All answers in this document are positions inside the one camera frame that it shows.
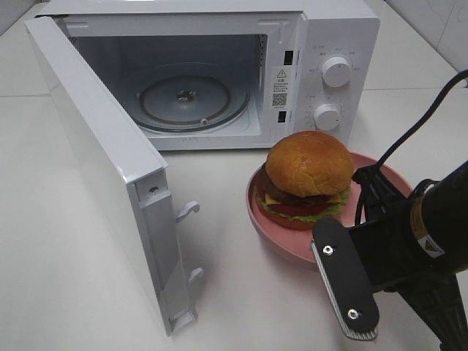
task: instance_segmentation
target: bottom bun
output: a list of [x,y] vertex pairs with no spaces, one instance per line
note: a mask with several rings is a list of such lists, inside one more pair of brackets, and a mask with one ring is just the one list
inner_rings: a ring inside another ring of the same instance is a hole
[[262,215],[270,219],[272,222],[275,222],[281,225],[282,227],[296,229],[296,230],[310,230],[315,226],[315,222],[302,222],[302,221],[299,221],[298,219],[294,219],[290,221],[286,217],[268,212],[267,210],[263,208],[258,197],[256,197],[255,200],[257,201],[258,208],[260,209],[260,212],[262,213]]

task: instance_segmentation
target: plate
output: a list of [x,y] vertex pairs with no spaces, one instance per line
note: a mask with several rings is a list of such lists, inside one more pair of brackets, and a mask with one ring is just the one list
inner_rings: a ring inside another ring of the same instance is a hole
[[[356,169],[376,163],[376,160],[370,157],[357,153],[351,154]],[[383,165],[380,170],[403,195],[408,196],[411,193],[411,186],[395,170],[387,165]],[[267,246],[284,259],[316,271],[317,262],[311,249],[313,230],[288,229],[263,216],[254,197],[253,184],[255,184],[254,180],[257,174],[258,170],[250,178],[246,193],[247,209],[255,229],[265,239]],[[345,227],[352,227],[354,225],[355,209],[360,192],[361,187],[357,183],[352,182],[350,197],[346,206],[343,207],[340,215],[334,217]]]

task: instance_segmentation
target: tomato slice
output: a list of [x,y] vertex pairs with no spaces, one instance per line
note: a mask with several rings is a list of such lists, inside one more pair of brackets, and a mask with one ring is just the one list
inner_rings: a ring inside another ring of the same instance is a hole
[[282,203],[268,205],[269,208],[288,216],[312,216],[324,211],[328,206],[330,206],[330,203],[320,203],[310,207],[283,205]]

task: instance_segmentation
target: microwave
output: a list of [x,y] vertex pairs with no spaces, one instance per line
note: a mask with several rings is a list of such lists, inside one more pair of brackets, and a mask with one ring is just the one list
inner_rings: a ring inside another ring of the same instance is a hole
[[167,335],[195,319],[159,151],[347,142],[379,20],[362,0],[52,0],[26,21],[78,167]]

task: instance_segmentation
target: microwave door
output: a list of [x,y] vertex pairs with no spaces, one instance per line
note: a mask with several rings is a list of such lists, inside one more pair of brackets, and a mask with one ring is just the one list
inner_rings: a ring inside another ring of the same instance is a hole
[[34,49],[90,193],[102,208],[167,335],[195,318],[167,187],[166,162],[49,17],[26,21]]

